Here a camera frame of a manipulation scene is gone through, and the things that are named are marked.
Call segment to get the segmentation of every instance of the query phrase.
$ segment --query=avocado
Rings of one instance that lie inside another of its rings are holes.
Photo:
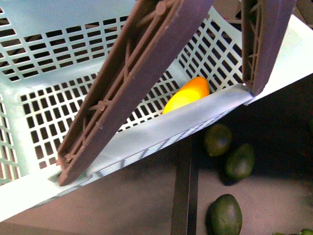
[[[204,136],[204,147],[206,152],[217,157],[227,152],[230,147],[232,133],[230,129],[223,124],[215,124],[209,127]]]
[[[303,230],[301,230],[299,235],[313,235],[313,230],[311,230],[311,229],[303,229]]]
[[[250,175],[254,162],[253,147],[245,143],[227,157],[225,173],[231,179],[241,180]]]
[[[215,235],[239,235],[243,217],[233,195],[224,194],[216,199],[212,204],[211,221]]]

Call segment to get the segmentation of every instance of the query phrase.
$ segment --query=brown plastic handle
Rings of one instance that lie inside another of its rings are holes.
[[[192,38],[212,3],[136,2],[58,149],[61,186],[90,166]]]
[[[243,80],[260,94],[273,70],[296,0],[242,0]]]

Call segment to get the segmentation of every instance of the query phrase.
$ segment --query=plastic basket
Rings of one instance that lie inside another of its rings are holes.
[[[92,165],[60,187],[57,148],[134,3],[1,2],[0,195],[2,202],[7,196],[14,202],[1,205],[1,221],[134,163],[312,72],[307,56],[312,58],[313,34],[292,17],[269,85],[252,97],[242,84],[241,32],[211,8]],[[293,60],[297,75],[288,70]],[[212,94],[161,116],[169,98],[196,75],[208,78]]]

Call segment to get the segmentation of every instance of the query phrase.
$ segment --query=floor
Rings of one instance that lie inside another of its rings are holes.
[[[226,184],[220,161],[208,158],[203,131],[193,136],[200,163],[197,234],[207,234],[209,205],[233,194],[242,209],[241,235],[313,229],[313,74],[225,116],[232,148],[255,148],[252,175]],[[0,223],[1,235],[169,235],[178,144],[44,206]]]

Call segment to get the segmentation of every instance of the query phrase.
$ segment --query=green avocado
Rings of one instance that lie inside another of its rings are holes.
[[[216,199],[212,204],[211,221],[215,235],[239,235],[243,216],[233,195],[224,194]]]
[[[313,230],[311,230],[311,229],[303,229],[303,230],[301,230],[299,235],[313,235]]]
[[[227,157],[225,173],[231,179],[241,180],[250,175],[254,162],[253,147],[245,143]]]

